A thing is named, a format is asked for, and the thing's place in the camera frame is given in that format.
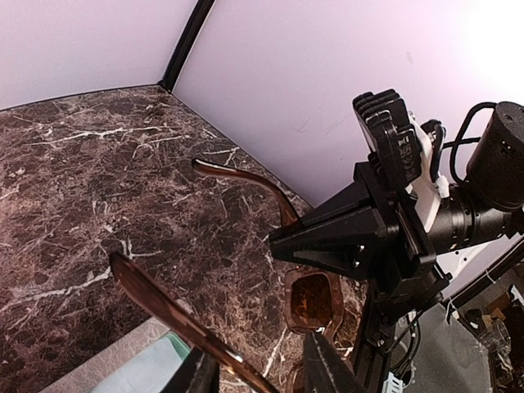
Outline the blue cleaning cloth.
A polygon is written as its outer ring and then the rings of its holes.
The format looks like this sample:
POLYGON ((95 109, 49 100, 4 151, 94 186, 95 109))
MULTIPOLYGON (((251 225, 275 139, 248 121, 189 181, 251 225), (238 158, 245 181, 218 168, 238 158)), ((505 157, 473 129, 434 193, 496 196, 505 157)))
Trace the blue cleaning cloth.
POLYGON ((167 333, 99 382, 91 392, 161 392, 190 351, 177 334, 167 333))

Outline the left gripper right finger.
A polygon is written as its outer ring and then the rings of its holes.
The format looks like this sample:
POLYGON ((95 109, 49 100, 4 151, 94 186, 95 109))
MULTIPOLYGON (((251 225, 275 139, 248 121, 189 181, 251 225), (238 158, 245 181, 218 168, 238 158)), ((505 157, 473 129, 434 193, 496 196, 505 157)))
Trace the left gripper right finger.
POLYGON ((305 392, 366 392, 326 337, 307 333, 303 348, 305 392))

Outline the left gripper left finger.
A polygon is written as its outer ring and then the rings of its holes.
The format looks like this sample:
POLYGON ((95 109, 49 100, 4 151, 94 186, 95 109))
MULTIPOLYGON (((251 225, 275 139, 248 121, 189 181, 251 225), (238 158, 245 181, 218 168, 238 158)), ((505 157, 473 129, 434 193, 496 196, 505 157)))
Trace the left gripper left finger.
POLYGON ((206 352, 194 347, 163 393, 218 393, 219 364, 206 352))

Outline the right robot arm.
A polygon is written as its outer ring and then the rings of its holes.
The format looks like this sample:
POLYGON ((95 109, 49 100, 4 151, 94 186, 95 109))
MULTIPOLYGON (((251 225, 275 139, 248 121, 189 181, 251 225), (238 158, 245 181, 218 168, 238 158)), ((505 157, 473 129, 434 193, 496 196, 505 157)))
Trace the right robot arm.
POLYGON ((276 259, 373 283, 372 300, 388 318, 425 310, 441 298, 452 274, 438 255, 523 231, 523 109, 490 103, 485 132, 465 178, 439 173, 445 141, 441 122, 416 124, 392 90, 353 101, 370 148, 353 182, 283 225, 269 238, 276 259))

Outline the light grey glasses case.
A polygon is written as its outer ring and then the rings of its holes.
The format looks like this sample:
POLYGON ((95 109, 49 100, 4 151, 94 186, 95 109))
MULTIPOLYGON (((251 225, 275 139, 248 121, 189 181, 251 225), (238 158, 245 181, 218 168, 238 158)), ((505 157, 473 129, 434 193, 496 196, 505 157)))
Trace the light grey glasses case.
POLYGON ((171 331, 163 323, 155 318, 150 318, 43 390, 45 392, 91 392, 99 382, 167 333, 171 331))

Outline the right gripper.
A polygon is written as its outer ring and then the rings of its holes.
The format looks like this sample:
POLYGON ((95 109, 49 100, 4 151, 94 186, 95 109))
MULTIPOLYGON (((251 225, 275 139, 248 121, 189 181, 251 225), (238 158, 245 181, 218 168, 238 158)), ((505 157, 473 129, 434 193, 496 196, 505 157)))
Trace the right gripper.
POLYGON ((385 315, 430 309, 450 275, 436 262, 414 200, 390 189, 368 162, 355 166, 354 179, 304 215, 303 228, 271 233, 272 257, 353 279, 373 273, 373 296, 385 315))

